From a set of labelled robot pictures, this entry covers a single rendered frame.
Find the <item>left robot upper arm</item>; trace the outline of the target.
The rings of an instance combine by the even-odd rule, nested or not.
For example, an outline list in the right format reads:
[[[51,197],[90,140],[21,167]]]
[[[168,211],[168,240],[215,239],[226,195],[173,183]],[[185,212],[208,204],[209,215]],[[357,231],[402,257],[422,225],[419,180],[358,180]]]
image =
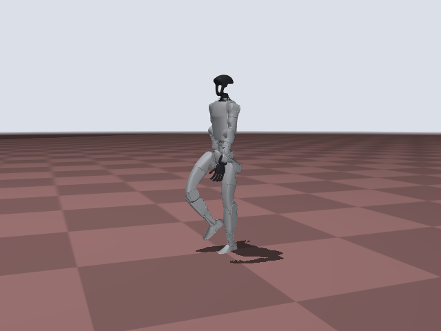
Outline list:
[[[236,103],[228,103],[227,111],[229,113],[228,115],[228,128],[223,130],[223,136],[227,138],[227,131],[229,129],[234,130],[234,134],[236,131],[236,124],[238,120],[238,114],[240,112],[240,106]]]

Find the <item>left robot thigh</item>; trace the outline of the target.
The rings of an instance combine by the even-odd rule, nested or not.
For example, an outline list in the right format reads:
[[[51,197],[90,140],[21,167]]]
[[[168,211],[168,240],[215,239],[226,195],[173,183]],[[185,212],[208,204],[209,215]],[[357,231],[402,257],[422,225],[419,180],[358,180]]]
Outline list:
[[[228,158],[227,165],[225,165],[225,173],[223,180],[221,181],[221,192],[223,200],[223,209],[227,208],[228,212],[232,208],[232,204],[235,203],[234,192],[236,188],[235,174],[241,171],[241,164],[233,158]]]

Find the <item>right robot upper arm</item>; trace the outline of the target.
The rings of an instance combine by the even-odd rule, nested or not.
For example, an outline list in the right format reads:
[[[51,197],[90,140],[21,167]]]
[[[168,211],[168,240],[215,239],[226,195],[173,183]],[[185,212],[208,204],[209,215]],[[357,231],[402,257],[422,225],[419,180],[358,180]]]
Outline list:
[[[210,120],[211,120],[211,122],[212,122],[212,104],[213,104],[213,103],[209,104],[209,112],[210,112]],[[212,126],[209,127],[208,132],[209,132],[210,134],[213,135],[213,129],[212,129]],[[213,136],[214,136],[214,135],[213,135]]]

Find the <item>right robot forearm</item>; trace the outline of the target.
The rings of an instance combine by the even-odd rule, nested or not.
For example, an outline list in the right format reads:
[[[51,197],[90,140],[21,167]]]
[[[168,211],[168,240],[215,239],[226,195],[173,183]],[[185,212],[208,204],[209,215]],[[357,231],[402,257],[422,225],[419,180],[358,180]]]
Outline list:
[[[209,134],[210,135],[210,137],[211,137],[211,140],[212,140],[212,149],[213,149],[213,151],[215,151],[215,150],[217,150],[218,149],[218,140],[215,140],[214,139],[214,136],[212,135],[212,134]]]

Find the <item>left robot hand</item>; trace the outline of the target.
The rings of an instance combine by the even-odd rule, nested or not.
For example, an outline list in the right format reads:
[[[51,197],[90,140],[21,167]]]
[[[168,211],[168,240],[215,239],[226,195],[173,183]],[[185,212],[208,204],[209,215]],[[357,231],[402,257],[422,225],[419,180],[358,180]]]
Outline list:
[[[219,160],[218,160],[219,164],[212,171],[209,172],[209,174],[211,174],[213,171],[215,171],[213,177],[210,178],[212,180],[216,176],[215,179],[212,180],[212,181],[222,181],[223,180],[223,176],[224,176],[224,173],[225,173],[225,165],[227,165],[227,163],[221,162],[222,158],[223,158],[223,156],[221,155]]]

